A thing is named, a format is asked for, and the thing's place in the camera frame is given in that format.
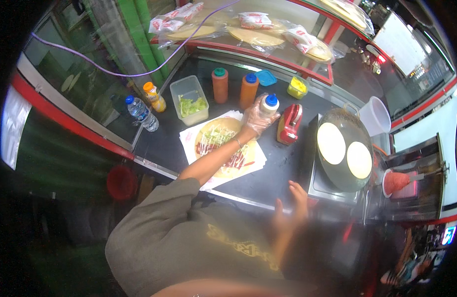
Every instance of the metal stove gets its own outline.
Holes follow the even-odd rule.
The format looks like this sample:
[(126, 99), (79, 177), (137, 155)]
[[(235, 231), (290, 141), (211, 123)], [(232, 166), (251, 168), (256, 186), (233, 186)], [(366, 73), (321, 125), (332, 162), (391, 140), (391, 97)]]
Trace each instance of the metal stove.
[(339, 190), (327, 177), (317, 149), (317, 129), (321, 115), (316, 115), (307, 127), (303, 128), (304, 150), (300, 162), (300, 181), (304, 181), (304, 189), (310, 197), (331, 200), (347, 205), (356, 205), (362, 190), (347, 193)]

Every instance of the gloved hand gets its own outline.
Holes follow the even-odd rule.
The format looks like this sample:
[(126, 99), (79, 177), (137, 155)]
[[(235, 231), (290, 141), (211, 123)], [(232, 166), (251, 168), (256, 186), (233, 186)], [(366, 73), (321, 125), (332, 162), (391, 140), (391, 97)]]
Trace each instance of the gloved hand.
[(279, 112), (276, 112), (271, 117), (261, 116), (260, 104), (261, 101), (265, 99), (267, 96), (267, 93), (263, 93), (260, 96), (258, 96), (252, 107), (247, 108), (243, 114), (243, 125), (252, 128), (258, 135), (265, 131), (265, 129), (267, 129), (280, 117)]

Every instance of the plastic cup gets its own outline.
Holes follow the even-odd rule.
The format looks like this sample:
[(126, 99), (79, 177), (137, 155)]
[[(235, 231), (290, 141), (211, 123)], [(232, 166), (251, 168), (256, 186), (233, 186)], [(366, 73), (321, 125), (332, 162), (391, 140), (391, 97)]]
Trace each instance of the plastic cup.
[(372, 96), (368, 103), (359, 110), (359, 114), (369, 136), (390, 132), (392, 123), (389, 112), (379, 98)]

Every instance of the blue container lid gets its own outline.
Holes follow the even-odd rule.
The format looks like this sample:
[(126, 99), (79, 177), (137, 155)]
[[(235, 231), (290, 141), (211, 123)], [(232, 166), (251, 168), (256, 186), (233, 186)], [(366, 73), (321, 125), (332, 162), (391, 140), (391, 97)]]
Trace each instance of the blue container lid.
[(256, 75), (254, 73), (249, 73), (245, 76), (245, 80), (249, 84), (254, 84), (254, 83), (256, 83)]
[(126, 104), (131, 104), (131, 103), (133, 103), (133, 101), (134, 101), (134, 96), (133, 96), (133, 95), (130, 95), (130, 96), (126, 97), (126, 100), (125, 100), (125, 101), (126, 101)]
[(261, 70), (255, 73), (258, 80), (260, 80), (260, 84), (262, 86), (271, 86), (275, 84), (278, 80), (277, 78), (270, 72), (270, 70)]
[(265, 102), (267, 103), (268, 106), (275, 106), (278, 103), (278, 98), (275, 94), (268, 95), (265, 98)]

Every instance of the frying pan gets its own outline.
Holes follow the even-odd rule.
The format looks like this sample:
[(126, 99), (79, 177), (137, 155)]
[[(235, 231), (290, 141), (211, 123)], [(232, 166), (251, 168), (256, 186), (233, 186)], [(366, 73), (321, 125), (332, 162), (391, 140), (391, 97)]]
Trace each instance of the frying pan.
[[(350, 106), (352, 109), (356, 110), (356, 115), (353, 115), (347, 111), (347, 106)], [(318, 156), (321, 164), (323, 165), (324, 171), (334, 186), (338, 187), (340, 190), (350, 193), (356, 192), (365, 186), (371, 174), (369, 173), (369, 175), (363, 179), (359, 179), (352, 174), (349, 166), (347, 165), (347, 148), (354, 141), (358, 141), (366, 146), (366, 148), (369, 150), (369, 153), (371, 154), (371, 158), (374, 157), (372, 142), (367, 129), (360, 120), (359, 111), (352, 104), (345, 103), (343, 108), (333, 108), (324, 116), (322, 116), (318, 124), (318, 129), (324, 123), (332, 123), (335, 125), (343, 135), (344, 141), (346, 143), (346, 152), (344, 154), (344, 158), (337, 165), (332, 165), (331, 163), (327, 162), (319, 151), (319, 146), (317, 146)]]

